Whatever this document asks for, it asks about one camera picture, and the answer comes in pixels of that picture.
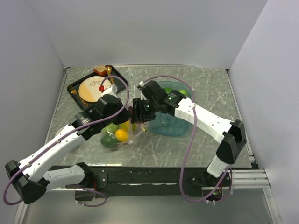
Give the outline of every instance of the gray floor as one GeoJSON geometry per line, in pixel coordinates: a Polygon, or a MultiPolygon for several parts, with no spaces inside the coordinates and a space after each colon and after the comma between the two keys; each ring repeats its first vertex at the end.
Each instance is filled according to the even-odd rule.
{"type": "MultiPolygon", "coordinates": [[[[194,67],[117,67],[128,80],[130,101],[140,97],[136,88],[140,81],[158,75],[170,75],[183,79],[193,89],[195,102],[205,109],[230,120],[239,119],[238,111],[224,69],[201,69],[194,67]]],[[[81,77],[93,72],[92,67],[71,67],[63,87],[48,140],[80,111],[66,87],[81,77]]],[[[120,98],[126,98],[125,91],[120,98]]],[[[88,142],[73,149],[56,165],[71,166],[85,162],[91,166],[132,166],[132,167],[180,167],[191,133],[183,137],[165,137],[147,131],[132,145],[125,145],[117,151],[105,149],[100,136],[93,136],[88,142]]],[[[198,129],[190,151],[187,166],[207,167],[219,144],[204,131],[198,129]]],[[[247,146],[239,155],[234,168],[250,168],[247,146]]]]}
{"type": "Polygon", "coordinates": [[[49,192],[28,206],[24,224],[271,224],[263,189],[235,189],[213,206],[182,196],[112,197],[101,207],[75,204],[73,192],[49,192]]]}

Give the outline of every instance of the marble table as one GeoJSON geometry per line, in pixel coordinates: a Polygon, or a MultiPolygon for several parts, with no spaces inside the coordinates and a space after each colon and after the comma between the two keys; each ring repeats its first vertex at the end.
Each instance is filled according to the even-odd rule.
{"type": "MultiPolygon", "coordinates": [[[[205,109],[230,120],[239,119],[238,110],[230,89],[228,76],[224,69],[202,69],[187,66],[117,66],[116,69],[128,80],[130,100],[140,97],[137,85],[146,78],[158,75],[170,75],[183,79],[193,89],[195,102],[205,109]]],[[[93,72],[93,67],[70,67],[66,72],[59,103],[48,134],[48,140],[65,126],[80,108],[73,101],[66,87],[93,72]]],[[[119,94],[122,101],[126,92],[119,94]]],[[[132,145],[118,150],[104,148],[100,136],[95,135],[88,142],[70,151],[57,161],[57,166],[72,166],[85,162],[90,166],[126,166],[126,167],[180,167],[183,163],[191,131],[182,137],[166,137],[154,134],[150,130],[143,133],[132,145]]],[[[219,144],[204,131],[197,129],[192,149],[189,153],[188,167],[207,167],[215,155],[219,144]]],[[[248,147],[239,155],[234,168],[250,168],[248,147]]]]}

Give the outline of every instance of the cable connector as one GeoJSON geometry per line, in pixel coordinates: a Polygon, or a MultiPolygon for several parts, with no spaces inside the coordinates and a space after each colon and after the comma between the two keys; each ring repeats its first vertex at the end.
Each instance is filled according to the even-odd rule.
{"type": "Polygon", "coordinates": [[[140,99],[141,99],[141,100],[147,100],[147,98],[144,96],[143,93],[141,93],[140,99]]]}
{"type": "Polygon", "coordinates": [[[140,85],[141,87],[143,87],[143,86],[145,85],[145,83],[144,83],[143,81],[141,81],[141,82],[139,83],[139,85],[140,85]]]}
{"type": "Polygon", "coordinates": [[[112,95],[112,96],[116,96],[116,93],[117,93],[117,86],[115,84],[111,84],[110,86],[108,86],[105,90],[104,90],[104,86],[103,88],[100,89],[99,87],[99,91],[102,92],[102,95],[101,96],[104,96],[106,94],[109,94],[109,95],[112,95]]]}
{"type": "Polygon", "coordinates": [[[101,92],[104,91],[104,86],[103,86],[103,85],[100,85],[100,86],[99,86],[99,91],[101,91],[101,92]]]}

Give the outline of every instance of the yellow lemon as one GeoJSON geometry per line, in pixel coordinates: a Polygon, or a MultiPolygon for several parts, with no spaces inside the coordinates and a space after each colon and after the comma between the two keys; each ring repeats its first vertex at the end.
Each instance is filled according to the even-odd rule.
{"type": "Polygon", "coordinates": [[[118,129],[115,132],[115,137],[118,141],[122,141],[122,142],[128,141],[128,132],[126,132],[123,129],[118,129]]]}
{"type": "MultiPolygon", "coordinates": [[[[123,129],[127,132],[130,127],[130,121],[127,120],[125,123],[122,123],[119,126],[121,129],[123,129]]],[[[132,124],[132,130],[134,131],[136,128],[137,128],[137,124],[132,124]]]]}

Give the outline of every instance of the black tray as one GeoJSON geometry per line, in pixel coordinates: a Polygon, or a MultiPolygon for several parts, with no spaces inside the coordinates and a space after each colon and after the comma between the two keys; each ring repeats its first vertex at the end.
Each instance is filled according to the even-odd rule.
{"type": "MultiPolygon", "coordinates": [[[[106,66],[111,66],[112,68],[112,72],[111,75],[112,76],[118,76],[119,78],[121,78],[123,81],[125,81],[126,84],[128,84],[128,81],[118,72],[118,70],[116,70],[115,67],[113,67],[112,65],[106,65],[106,66]]],[[[90,74],[88,74],[87,76],[84,76],[83,78],[75,81],[74,83],[68,85],[68,87],[66,88],[68,93],[71,95],[71,97],[74,99],[74,101],[77,103],[77,105],[81,108],[81,110],[86,110],[89,109],[92,105],[96,104],[96,103],[91,103],[91,102],[87,102],[88,103],[88,107],[84,106],[84,104],[82,103],[82,101],[79,99],[78,96],[74,95],[71,93],[70,87],[73,87],[76,91],[77,94],[79,94],[79,86],[81,85],[81,83],[93,76],[99,76],[99,74],[97,74],[96,72],[92,72],[90,74]]],[[[114,83],[117,86],[117,92],[120,92],[122,90],[124,90],[126,87],[124,86],[124,84],[118,80],[118,79],[114,79],[114,83]]]]}

